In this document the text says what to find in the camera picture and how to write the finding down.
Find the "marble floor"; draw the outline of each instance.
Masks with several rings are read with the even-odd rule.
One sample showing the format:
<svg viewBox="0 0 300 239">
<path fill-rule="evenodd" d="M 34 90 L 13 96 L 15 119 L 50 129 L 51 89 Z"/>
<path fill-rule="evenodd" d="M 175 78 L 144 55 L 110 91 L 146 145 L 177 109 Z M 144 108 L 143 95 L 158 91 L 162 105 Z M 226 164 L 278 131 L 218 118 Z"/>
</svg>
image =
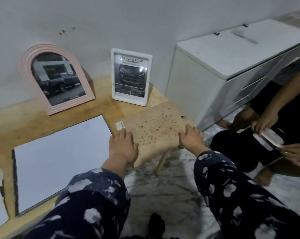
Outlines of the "marble floor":
<svg viewBox="0 0 300 239">
<path fill-rule="evenodd" d="M 239 111 L 228 115 L 226 120 L 232 121 Z M 221 130 L 217 125 L 208 128 L 206 144 Z M 127 171 L 124 182 L 132 201 L 121 236 L 145 236 L 150 216 L 156 212 L 166 223 L 164 238 L 222 238 L 219 225 L 197 192 L 193 177 L 195 159 L 186 150 L 176 150 L 157 177 L 152 162 Z M 260 169 L 258 166 L 248 175 L 253 178 Z M 300 178 L 275 175 L 267 189 L 300 215 Z"/>
</svg>

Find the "person's left hand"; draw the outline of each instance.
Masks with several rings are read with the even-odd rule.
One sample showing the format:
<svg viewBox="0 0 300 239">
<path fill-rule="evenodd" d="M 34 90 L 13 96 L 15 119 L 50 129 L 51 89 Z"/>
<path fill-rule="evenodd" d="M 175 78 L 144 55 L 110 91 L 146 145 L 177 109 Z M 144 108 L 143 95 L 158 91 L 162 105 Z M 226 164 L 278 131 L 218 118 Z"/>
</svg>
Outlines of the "person's left hand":
<svg viewBox="0 0 300 239">
<path fill-rule="evenodd" d="M 294 164 L 300 165 L 300 144 L 290 144 L 283 148 L 278 148 L 282 156 L 288 160 L 291 160 Z"/>
<path fill-rule="evenodd" d="M 132 163 L 138 154 L 138 144 L 133 143 L 131 132 L 121 129 L 116 136 L 110 136 L 109 158 L 123 157 L 128 163 Z"/>
</svg>

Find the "white sticker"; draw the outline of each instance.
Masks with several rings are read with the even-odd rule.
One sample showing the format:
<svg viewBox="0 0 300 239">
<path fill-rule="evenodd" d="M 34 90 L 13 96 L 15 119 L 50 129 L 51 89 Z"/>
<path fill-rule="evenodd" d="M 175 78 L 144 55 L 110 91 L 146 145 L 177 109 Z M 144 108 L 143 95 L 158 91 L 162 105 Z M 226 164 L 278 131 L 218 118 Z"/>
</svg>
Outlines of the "white sticker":
<svg viewBox="0 0 300 239">
<path fill-rule="evenodd" d="M 116 127 L 117 127 L 117 130 L 121 130 L 122 128 L 125 128 L 123 121 L 116 122 Z"/>
</svg>

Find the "speckled brown surface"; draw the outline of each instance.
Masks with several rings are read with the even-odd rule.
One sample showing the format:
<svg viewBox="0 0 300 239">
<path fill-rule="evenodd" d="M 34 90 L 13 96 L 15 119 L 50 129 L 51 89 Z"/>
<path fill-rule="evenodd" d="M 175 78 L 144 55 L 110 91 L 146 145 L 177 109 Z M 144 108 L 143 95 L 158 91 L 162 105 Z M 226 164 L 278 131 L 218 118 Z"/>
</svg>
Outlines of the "speckled brown surface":
<svg viewBox="0 0 300 239">
<path fill-rule="evenodd" d="M 193 124 L 170 102 L 128 116 L 123 120 L 128 132 L 139 143 L 139 156 L 134 167 L 179 145 L 178 131 Z"/>
</svg>

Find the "pickup truck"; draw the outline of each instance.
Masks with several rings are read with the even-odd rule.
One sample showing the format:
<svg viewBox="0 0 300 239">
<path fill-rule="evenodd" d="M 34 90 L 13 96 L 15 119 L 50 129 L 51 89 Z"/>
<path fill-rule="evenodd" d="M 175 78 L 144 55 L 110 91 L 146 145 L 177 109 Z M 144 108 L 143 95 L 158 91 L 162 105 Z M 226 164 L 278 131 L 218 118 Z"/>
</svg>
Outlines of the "pickup truck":
<svg viewBox="0 0 300 239">
<path fill-rule="evenodd" d="M 76 74 L 64 72 L 56 73 L 53 79 L 43 81 L 40 87 L 43 91 L 55 94 L 57 90 L 65 92 L 67 88 L 74 87 L 77 83 L 80 83 L 80 80 Z"/>
</svg>

